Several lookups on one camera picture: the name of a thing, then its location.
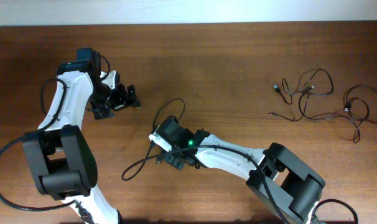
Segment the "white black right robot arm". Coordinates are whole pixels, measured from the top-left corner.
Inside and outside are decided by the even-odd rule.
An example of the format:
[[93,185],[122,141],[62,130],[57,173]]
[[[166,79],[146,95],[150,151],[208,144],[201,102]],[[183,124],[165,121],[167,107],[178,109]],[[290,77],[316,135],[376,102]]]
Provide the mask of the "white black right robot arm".
[[176,136],[152,134],[163,150],[193,148],[194,158],[207,168],[227,171],[246,185],[285,223],[310,223],[325,181],[282,144],[252,149],[223,141],[204,130]]

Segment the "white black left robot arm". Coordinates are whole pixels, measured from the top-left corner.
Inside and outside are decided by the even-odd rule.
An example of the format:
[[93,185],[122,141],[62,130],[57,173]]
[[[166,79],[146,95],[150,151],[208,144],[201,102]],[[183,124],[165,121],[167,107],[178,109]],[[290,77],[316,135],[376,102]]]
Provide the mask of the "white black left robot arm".
[[95,119],[140,107],[134,85],[124,86],[115,70],[105,73],[90,60],[61,64],[58,86],[37,132],[22,142],[29,168],[42,195],[71,207],[85,223],[122,223],[120,212],[101,193],[94,155],[81,132],[86,104]]

